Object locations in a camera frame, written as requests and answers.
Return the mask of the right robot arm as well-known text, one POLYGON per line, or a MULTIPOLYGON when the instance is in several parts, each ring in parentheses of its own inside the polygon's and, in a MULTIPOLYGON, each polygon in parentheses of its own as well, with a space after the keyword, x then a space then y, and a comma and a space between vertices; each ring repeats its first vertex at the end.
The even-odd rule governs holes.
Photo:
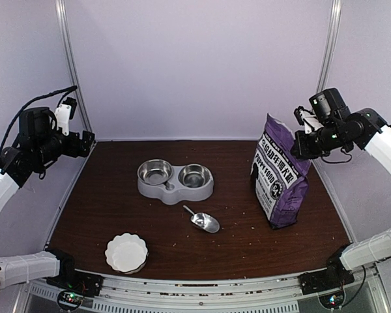
MULTIPOLYGON (((367 152, 391 175, 391 125, 375 110, 351 112, 336 88, 313 95, 311 109, 299 106, 294 115, 303 130, 295 132, 291 154, 299 160, 324 159, 333 150, 348 155, 354 147, 367 152)), ((344 245, 321 273, 325 287, 344 282, 358 267, 391 258, 391 228, 364 241, 344 245)))

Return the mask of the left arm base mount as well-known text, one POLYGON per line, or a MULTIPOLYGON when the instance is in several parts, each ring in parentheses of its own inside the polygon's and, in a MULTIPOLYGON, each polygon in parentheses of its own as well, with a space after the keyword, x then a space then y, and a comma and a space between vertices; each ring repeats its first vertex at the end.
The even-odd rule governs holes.
POLYGON ((68 280, 66 277, 56 276, 46 278, 46 283, 86 297, 96 297, 100 295, 103 280, 104 278, 100 275, 75 271, 72 280, 68 280))

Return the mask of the purple puppy food bag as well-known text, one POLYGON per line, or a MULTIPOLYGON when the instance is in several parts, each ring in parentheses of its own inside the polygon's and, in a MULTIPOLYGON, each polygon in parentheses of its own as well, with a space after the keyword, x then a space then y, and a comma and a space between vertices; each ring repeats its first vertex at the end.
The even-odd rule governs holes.
POLYGON ((309 160, 291 154, 293 132, 281 121, 267 115, 258 139, 250 170, 253 191, 273 230, 297 222, 300 206, 308 192, 309 160))

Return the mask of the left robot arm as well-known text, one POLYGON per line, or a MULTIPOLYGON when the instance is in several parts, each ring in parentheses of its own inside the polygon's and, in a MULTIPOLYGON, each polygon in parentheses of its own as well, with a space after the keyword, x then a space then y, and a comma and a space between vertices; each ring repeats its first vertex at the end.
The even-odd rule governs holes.
MULTIPOLYGON (((94 134, 69 130, 74 105, 59 104, 22 110, 17 116, 19 132, 10 147, 0 150, 0 212, 34 173, 40 177, 59 157, 87 157, 94 134)), ((51 249, 22 256, 0 257, 0 291, 38 278, 53 278, 73 290, 81 282, 71 255, 51 249)))

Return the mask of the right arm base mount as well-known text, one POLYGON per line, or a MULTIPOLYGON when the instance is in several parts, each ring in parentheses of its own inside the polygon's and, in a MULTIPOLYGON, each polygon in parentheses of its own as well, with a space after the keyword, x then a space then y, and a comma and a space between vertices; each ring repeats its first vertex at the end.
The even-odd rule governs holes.
POLYGON ((330 275, 326 269, 315 272, 305 272, 298 276, 303 295, 320 293, 322 291, 341 288, 355 281, 353 274, 346 271, 340 276, 330 275))

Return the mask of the metal food scoop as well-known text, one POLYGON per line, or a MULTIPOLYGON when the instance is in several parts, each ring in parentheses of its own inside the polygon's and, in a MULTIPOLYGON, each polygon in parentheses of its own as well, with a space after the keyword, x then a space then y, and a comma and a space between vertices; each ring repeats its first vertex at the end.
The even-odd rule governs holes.
POLYGON ((211 215, 206 213, 195 213, 187 205, 183 205, 184 210, 191 214, 190 221, 199 229, 208 233, 217 233, 220 230, 220 223, 211 215))

